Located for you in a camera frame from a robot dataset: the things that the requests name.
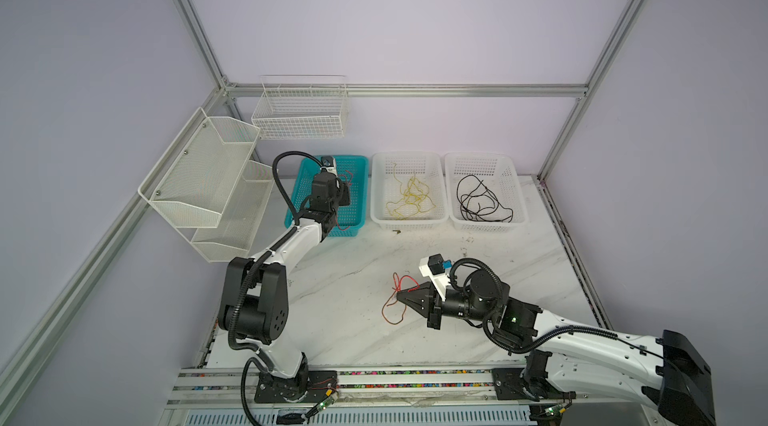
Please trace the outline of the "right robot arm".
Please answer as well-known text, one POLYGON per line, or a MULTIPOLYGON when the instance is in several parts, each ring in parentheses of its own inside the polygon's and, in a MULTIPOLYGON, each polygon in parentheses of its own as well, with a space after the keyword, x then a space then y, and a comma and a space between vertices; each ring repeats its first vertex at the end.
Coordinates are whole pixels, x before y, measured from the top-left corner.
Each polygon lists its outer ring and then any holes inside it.
POLYGON ((559 418, 580 395, 597 395, 655 409, 674 425, 716 422, 712 372, 689 339, 666 330, 643 336, 570 321, 514 298, 484 262, 441 255, 422 259, 424 282, 397 287, 397 302, 438 330, 462 320, 524 365, 494 372, 500 399, 549 405, 539 420, 559 418))

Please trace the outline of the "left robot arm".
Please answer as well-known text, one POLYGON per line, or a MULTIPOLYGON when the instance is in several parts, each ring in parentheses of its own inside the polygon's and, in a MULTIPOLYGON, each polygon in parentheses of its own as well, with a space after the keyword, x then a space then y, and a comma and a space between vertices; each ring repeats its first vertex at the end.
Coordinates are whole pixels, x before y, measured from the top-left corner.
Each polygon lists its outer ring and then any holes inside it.
POLYGON ((338 225, 339 210, 350 204, 350 197, 332 156, 316 158, 300 151, 282 153, 273 161, 272 175, 289 207, 292 226, 262 252, 229 262, 218 325, 227 332, 230 349, 250 351, 261 371, 292 379, 299 375, 303 354, 280 339, 289 316, 288 276, 338 225), (300 206, 293 204, 278 174, 279 162, 292 156, 308 159, 319 167, 310 194, 300 206))

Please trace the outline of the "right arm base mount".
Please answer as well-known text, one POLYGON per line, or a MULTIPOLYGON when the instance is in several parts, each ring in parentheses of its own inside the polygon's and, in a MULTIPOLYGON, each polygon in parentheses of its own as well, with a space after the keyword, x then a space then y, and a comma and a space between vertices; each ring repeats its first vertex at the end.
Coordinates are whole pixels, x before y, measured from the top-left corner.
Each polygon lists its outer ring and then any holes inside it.
POLYGON ((498 400, 542 400, 576 398, 574 391, 555 388, 546 371, 550 352, 532 351, 525 357, 523 367, 494 368, 491 370, 492 383, 498 400))

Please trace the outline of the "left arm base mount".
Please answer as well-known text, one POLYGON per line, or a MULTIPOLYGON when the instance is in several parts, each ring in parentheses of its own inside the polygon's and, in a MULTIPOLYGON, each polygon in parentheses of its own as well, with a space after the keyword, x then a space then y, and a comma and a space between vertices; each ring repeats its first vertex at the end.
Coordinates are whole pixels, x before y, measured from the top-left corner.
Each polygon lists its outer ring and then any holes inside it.
POLYGON ((256 404, 315 404, 326 398, 337 385, 338 373, 334 370, 300 369, 296 377, 289 379, 260 373, 252 399, 256 404))

